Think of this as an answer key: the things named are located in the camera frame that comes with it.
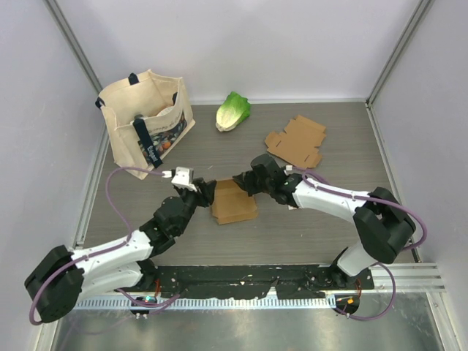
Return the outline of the brown cardboard box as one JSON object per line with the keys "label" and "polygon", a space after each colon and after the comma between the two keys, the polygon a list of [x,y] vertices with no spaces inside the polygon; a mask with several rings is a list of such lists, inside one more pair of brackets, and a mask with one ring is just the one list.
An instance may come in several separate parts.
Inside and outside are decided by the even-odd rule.
{"label": "brown cardboard box", "polygon": [[233,179],[216,182],[211,213],[218,224],[231,224],[257,218],[257,204]]}

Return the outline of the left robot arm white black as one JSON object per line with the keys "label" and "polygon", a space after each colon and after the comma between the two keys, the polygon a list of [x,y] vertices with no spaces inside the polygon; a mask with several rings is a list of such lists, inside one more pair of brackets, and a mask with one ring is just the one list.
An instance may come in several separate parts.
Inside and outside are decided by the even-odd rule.
{"label": "left robot arm white black", "polygon": [[127,263],[138,263],[167,251],[187,228],[196,208],[213,204],[216,181],[196,178],[188,186],[174,184],[175,197],[163,200],[153,217],[127,236],[90,249],[52,248],[24,282],[31,298],[29,322],[54,322],[68,314],[83,288]]}

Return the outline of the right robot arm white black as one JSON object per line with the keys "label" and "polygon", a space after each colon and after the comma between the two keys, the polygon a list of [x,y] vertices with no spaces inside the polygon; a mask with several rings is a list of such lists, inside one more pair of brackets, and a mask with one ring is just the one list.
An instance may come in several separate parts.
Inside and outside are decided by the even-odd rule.
{"label": "right robot arm white black", "polygon": [[248,195],[265,193],[278,204],[321,211],[355,226],[358,242],[332,262],[331,286],[348,288],[373,264],[393,263],[416,231],[413,216],[385,188],[372,192],[341,189],[312,178],[304,170],[295,173],[281,167],[267,154],[253,159],[250,167],[233,178]]}

